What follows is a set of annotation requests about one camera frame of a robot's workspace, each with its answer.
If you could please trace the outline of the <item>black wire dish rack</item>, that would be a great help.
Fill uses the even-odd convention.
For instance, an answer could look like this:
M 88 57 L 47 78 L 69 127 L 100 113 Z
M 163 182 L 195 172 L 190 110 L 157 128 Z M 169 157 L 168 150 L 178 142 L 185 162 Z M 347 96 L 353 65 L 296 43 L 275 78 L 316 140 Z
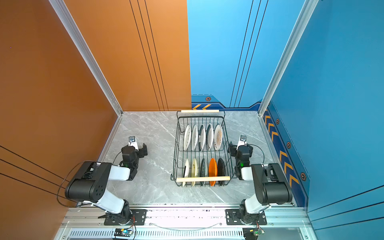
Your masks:
M 178 111 L 177 116 L 177 127 L 176 127 L 176 140 L 174 147 L 174 163 L 173 171 L 171 173 L 171 180 L 176 183 L 178 187 L 222 187 L 229 184 L 229 182 L 236 178 L 235 174 L 235 160 L 234 157 L 228 152 L 229 140 L 226 128 L 226 113 L 219 110 L 185 110 Z M 214 142 L 210 151 L 207 150 L 206 136 L 207 126 L 211 123 L 213 130 L 217 124 L 220 124 L 223 129 L 223 142 L 221 148 L 215 151 Z M 183 151 L 184 134 L 187 124 L 191 126 L 191 132 L 194 125 L 198 126 L 199 140 L 195 151 L 192 151 L 191 142 L 187 151 Z M 224 177 L 209 177 L 209 164 L 210 160 L 214 158 L 217 161 L 222 158 L 225 163 L 226 175 Z M 190 161 L 189 177 L 184 178 L 184 165 L 185 161 Z M 191 177 L 192 161 L 197 159 L 199 163 L 199 176 L 197 178 Z M 201 160 L 206 161 L 206 177 L 200 177 L 200 165 Z

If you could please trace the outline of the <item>cream plate black floral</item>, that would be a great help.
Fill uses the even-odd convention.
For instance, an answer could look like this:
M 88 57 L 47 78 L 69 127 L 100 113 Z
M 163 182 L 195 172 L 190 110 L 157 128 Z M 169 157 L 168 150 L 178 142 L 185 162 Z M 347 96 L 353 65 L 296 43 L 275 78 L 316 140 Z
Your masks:
M 190 161 L 188 159 L 186 159 L 185 165 L 184 165 L 184 173 L 183 173 L 184 178 L 189 177 L 189 170 L 190 170 Z

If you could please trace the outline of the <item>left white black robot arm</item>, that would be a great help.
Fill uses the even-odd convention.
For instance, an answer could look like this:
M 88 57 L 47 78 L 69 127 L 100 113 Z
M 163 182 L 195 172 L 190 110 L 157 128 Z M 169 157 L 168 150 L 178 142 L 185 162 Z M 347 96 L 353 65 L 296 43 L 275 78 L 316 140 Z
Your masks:
M 85 161 L 65 189 L 69 200 L 91 204 L 105 212 L 100 219 L 105 225 L 132 225 L 134 214 L 129 202 L 107 190 L 108 181 L 132 181 L 138 172 L 139 160 L 148 155 L 143 144 L 131 142 L 121 150 L 123 160 L 118 164 Z

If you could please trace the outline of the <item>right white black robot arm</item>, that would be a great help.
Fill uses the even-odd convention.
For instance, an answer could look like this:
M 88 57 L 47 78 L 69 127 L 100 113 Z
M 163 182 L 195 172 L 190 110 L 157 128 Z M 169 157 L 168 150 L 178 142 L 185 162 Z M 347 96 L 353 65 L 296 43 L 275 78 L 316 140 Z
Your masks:
M 293 200 L 292 189 L 279 164 L 250 164 L 253 146 L 247 143 L 237 146 L 230 143 L 228 152 L 236 159 L 236 177 L 254 184 L 255 193 L 239 206 L 238 218 L 243 224 L 257 224 L 272 204 L 283 205 Z

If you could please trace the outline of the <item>white plate orange sunburst pattern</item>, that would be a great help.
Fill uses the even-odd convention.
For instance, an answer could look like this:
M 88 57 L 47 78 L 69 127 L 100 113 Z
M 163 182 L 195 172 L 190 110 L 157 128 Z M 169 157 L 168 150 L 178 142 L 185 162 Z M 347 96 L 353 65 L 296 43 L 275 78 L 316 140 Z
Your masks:
M 217 124 L 214 130 L 214 148 L 218 151 L 223 142 L 223 129 L 220 124 Z

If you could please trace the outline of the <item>white plate green rim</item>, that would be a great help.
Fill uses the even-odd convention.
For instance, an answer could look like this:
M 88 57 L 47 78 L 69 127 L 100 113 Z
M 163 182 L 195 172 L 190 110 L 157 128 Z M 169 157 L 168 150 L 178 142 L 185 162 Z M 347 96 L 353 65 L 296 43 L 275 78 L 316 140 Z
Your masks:
M 187 124 L 186 129 L 185 129 L 185 134 L 184 134 L 184 143 L 183 143 L 183 151 L 187 151 L 188 147 L 191 142 L 191 126 L 190 124 Z
M 198 140 L 199 140 L 198 126 L 194 125 L 192 130 L 192 142 L 191 142 L 192 151 L 196 150 Z

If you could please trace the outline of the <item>white plate green rim front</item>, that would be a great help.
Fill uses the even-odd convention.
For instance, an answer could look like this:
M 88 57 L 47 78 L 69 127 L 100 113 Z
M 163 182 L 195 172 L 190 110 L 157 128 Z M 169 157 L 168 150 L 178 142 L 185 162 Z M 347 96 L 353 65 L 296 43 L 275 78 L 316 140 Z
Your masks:
M 185 134 L 184 134 L 184 143 L 183 143 L 183 151 L 187 151 L 188 147 L 191 142 L 191 126 L 190 124 L 187 124 L 186 129 L 185 129 Z

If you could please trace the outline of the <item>green circuit board left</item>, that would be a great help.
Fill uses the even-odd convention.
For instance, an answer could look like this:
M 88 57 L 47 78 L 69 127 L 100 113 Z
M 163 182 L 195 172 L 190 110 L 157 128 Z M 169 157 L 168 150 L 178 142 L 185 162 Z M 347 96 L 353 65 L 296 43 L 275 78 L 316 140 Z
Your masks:
M 119 229 L 116 228 L 114 231 L 113 239 L 117 240 L 133 240 L 135 236 L 135 232 L 132 229 Z

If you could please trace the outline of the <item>circuit board right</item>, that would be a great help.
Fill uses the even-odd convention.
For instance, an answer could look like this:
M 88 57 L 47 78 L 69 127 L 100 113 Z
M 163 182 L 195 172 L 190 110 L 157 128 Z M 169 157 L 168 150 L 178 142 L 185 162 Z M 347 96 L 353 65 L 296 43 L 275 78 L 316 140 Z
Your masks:
M 243 236 L 245 240 L 257 240 L 260 236 L 264 235 L 263 229 L 249 229 L 243 228 Z

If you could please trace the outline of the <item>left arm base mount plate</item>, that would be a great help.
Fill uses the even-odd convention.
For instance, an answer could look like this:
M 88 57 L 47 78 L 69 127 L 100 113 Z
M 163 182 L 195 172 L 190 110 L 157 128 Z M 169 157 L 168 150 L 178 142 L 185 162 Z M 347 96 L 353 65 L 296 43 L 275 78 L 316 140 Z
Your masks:
M 112 216 L 107 214 L 105 218 L 104 225 L 105 226 L 131 226 L 135 223 L 135 226 L 144 226 L 147 218 L 147 210 L 146 209 L 133 209 L 131 210 L 131 218 L 129 220 L 121 219 L 116 216 Z

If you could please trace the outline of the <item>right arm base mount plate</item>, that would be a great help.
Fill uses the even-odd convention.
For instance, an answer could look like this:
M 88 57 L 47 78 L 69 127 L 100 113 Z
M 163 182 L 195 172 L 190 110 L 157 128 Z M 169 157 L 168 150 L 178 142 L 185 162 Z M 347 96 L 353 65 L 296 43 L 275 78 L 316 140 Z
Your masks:
M 230 225 L 230 226 L 234 226 L 234 225 L 266 226 L 268 224 L 267 218 L 264 212 L 260 214 L 245 216 L 245 217 L 241 217 L 241 213 L 239 209 L 226 209 L 225 213 L 226 213 L 226 223 L 227 225 Z

